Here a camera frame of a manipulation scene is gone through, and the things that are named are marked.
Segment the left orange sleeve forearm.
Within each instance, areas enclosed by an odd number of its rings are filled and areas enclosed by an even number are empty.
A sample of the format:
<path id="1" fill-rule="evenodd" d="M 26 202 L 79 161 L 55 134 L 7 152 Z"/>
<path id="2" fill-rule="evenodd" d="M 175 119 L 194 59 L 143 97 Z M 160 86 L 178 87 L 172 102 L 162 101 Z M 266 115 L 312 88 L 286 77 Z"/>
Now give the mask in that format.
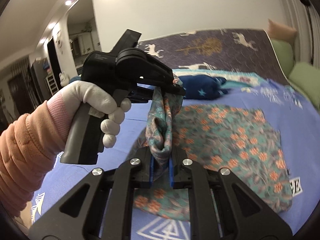
<path id="1" fill-rule="evenodd" d="M 9 215 L 20 215 L 64 147 L 46 102 L 1 134 L 1 204 Z"/>

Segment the left white gloved hand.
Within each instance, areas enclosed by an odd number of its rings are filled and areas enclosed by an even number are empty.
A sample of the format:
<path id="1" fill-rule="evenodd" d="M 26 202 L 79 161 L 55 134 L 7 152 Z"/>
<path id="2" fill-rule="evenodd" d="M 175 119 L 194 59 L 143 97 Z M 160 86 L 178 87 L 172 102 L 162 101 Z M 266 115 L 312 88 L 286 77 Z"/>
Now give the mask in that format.
<path id="1" fill-rule="evenodd" d="M 110 94 L 93 83 L 74 81 L 68 84 L 47 101 L 49 113 L 63 141 L 67 140 L 72 119 L 81 103 L 87 103 L 108 115 L 108 119 L 101 121 L 99 127 L 104 134 L 103 145 L 112 148 L 125 113 L 131 109 L 131 101 L 125 98 L 118 107 Z"/>

